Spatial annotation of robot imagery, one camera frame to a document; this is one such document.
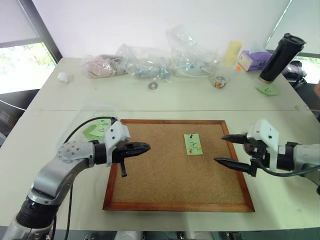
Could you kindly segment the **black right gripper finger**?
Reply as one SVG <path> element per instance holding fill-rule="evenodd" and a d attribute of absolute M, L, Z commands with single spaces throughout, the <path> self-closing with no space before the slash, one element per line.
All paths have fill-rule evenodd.
<path fill-rule="evenodd" d="M 248 138 L 246 134 L 229 134 L 221 137 L 222 140 L 235 143 L 235 144 L 247 144 Z"/>
<path fill-rule="evenodd" d="M 225 158 L 225 157 L 214 157 L 213 158 L 217 163 L 240 172 L 244 173 L 250 173 L 251 172 L 251 166 L 247 163 L 238 162 L 231 158 Z"/>

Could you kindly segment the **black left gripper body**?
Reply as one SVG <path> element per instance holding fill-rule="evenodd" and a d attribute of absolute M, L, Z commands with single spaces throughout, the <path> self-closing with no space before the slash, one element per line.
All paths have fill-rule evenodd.
<path fill-rule="evenodd" d="M 125 159 L 133 156 L 132 154 L 133 144 L 125 143 L 122 147 L 116 148 L 112 152 L 112 164 L 120 164 L 121 177 L 124 178 L 127 176 Z"/>

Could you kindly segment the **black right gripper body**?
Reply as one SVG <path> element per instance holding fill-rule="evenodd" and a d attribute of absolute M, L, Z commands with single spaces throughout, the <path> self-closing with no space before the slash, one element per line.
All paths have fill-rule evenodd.
<path fill-rule="evenodd" d="M 245 139 L 244 150 L 251 156 L 248 174 L 252 177 L 256 177 L 258 169 L 267 170 L 267 167 L 263 165 L 267 147 L 262 140 Z"/>

